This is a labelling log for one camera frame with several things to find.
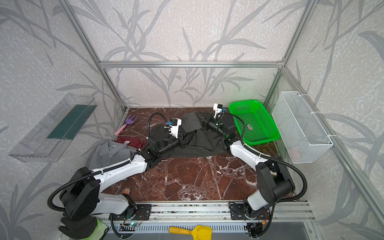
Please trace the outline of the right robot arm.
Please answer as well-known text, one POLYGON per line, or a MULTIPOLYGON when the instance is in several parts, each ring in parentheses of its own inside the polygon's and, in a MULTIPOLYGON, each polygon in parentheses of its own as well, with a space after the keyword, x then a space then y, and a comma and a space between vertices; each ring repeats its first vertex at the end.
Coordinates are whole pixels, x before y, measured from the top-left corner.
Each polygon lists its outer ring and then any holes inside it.
POLYGON ((247 129, 245 122, 233 114, 228 115, 243 124, 239 139, 230 137, 227 125, 211 114, 202 117, 202 126, 221 136, 224 140, 224 146, 229 149, 231 154, 254 168, 257 173, 258 189, 244 200, 241 215, 253 220, 260 212, 267 212, 270 207, 274 207, 277 203, 295 201, 294 197, 286 197, 296 189, 289 169, 298 173, 300 171, 282 161, 279 156, 271 157, 246 145, 244 141, 247 129))

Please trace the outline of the purple pink toy rake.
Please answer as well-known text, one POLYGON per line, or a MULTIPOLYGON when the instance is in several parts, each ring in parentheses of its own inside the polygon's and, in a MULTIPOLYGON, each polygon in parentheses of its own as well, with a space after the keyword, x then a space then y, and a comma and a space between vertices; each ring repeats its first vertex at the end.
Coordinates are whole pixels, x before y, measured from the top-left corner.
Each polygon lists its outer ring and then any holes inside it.
POLYGON ((135 115, 128 115, 123 126, 115 132, 115 136, 117 137, 128 125, 132 125, 137 119, 139 119, 139 117, 135 115))

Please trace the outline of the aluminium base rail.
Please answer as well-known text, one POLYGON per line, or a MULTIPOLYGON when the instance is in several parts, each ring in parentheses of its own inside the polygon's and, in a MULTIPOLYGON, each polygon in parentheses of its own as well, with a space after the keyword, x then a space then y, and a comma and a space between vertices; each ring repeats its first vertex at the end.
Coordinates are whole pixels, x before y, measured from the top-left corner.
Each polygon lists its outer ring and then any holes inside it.
POLYGON ((138 214, 126 223, 252 223, 264 222, 315 222, 314 214, 307 202, 285 202, 277 204, 275 211, 262 210, 255 218, 247 218, 236 208, 241 201, 163 201, 137 202, 138 214))

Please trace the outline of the green plastic basket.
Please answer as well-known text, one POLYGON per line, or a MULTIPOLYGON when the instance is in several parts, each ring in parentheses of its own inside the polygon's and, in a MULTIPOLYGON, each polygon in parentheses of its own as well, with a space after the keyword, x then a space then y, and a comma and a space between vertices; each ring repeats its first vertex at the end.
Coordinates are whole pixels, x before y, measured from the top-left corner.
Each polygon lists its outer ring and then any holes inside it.
POLYGON ((241 118, 235 118, 239 134, 246 126, 244 142, 248 146, 256 146, 274 142, 281 138, 274 119, 264 105, 257 100, 244 100, 229 105, 229 112, 241 118))

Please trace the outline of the maroon folded shirt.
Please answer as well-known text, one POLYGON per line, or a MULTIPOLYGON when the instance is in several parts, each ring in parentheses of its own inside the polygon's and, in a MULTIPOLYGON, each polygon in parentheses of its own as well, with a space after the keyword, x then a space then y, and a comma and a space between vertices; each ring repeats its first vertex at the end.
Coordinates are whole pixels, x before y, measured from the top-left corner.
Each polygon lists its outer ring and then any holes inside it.
POLYGON ((147 145, 146 141, 142 141, 139 138, 131 138, 126 136, 117 137, 116 142, 121 144, 127 144, 128 146, 134 147, 136 149, 143 149, 147 145))

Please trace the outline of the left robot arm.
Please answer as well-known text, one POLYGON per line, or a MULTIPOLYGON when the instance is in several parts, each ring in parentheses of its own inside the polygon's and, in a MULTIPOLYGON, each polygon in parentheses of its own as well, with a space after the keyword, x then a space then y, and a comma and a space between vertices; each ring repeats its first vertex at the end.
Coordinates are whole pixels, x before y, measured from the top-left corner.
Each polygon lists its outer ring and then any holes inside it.
POLYGON ((122 195, 103 194, 103 190, 128 177, 144 173, 159 164, 174 149, 184 149, 191 137, 179 134, 160 141, 150 139, 150 145, 131 153, 129 158, 108 167, 89 170, 78 169, 71 180, 50 195, 51 209, 64 212, 70 220, 78 222, 90 215, 120 215, 133 206, 133 201, 122 195))

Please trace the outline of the small round orange lid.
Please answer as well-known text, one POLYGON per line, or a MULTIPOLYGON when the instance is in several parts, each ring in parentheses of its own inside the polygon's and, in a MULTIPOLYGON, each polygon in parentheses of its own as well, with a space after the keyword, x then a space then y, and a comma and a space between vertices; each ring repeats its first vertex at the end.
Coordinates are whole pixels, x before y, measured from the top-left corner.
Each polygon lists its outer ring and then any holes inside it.
POLYGON ((130 196, 131 193, 132 193, 132 190, 131 190, 131 188, 129 188, 129 187, 124 188, 123 191, 122 191, 122 194, 123 194, 124 196, 130 196))

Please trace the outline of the black green work glove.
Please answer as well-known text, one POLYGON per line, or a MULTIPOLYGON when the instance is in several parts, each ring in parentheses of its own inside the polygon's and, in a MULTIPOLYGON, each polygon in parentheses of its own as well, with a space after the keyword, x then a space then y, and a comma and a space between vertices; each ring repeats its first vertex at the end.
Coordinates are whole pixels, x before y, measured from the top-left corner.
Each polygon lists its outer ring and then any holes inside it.
POLYGON ((74 240, 103 240, 109 228, 99 219, 88 216, 81 221, 61 218, 59 231, 74 240))

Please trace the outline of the yellow toy shovel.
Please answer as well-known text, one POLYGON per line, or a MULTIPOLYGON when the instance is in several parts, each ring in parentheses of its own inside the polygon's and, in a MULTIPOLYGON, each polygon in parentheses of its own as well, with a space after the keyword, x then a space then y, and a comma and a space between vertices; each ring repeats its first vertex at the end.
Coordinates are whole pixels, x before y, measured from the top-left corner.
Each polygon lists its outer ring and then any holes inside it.
POLYGON ((193 237, 193 240, 211 240, 212 239, 212 228, 207 226, 197 225, 193 230, 187 230, 177 227, 170 227, 170 234, 179 234, 179 235, 190 235, 193 237))

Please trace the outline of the light grey folded shirt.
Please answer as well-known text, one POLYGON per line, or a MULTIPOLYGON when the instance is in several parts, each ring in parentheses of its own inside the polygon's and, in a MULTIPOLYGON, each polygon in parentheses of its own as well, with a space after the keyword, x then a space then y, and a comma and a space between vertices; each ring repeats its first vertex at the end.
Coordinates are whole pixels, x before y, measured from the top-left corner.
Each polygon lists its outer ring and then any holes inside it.
POLYGON ((136 148, 127 144, 108 141, 97 146, 94 153, 87 160, 86 167, 93 170, 117 164, 129 159, 136 150, 136 148))

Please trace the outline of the clear plastic wall bin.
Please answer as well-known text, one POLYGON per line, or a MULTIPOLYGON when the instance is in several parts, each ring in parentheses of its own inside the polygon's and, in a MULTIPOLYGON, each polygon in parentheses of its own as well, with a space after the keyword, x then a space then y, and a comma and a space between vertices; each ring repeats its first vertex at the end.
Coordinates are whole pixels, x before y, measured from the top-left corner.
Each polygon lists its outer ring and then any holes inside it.
POLYGON ((55 163, 96 109, 95 98, 67 94, 9 152, 24 163, 55 163))

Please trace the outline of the dark grey striped shirt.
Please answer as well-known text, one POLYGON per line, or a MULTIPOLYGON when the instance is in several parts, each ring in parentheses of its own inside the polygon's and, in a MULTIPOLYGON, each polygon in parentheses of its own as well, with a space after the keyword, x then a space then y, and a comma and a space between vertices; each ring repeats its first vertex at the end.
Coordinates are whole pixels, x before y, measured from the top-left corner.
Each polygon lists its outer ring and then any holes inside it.
MULTIPOLYGON (((176 147, 173 150, 163 153, 165 146, 164 140, 171 137, 169 134, 168 121, 165 124, 157 124, 152 130, 148 130, 149 153, 162 158, 197 158, 221 155, 228 151, 224 146, 224 140, 221 136, 212 131, 206 130, 202 126, 201 118, 210 113, 188 113, 182 118, 182 124, 179 127, 179 134, 187 135, 189 144, 185 149, 176 147)), ((236 126, 234 119, 229 115, 219 115, 219 119, 227 125, 230 137, 236 138, 236 126)))

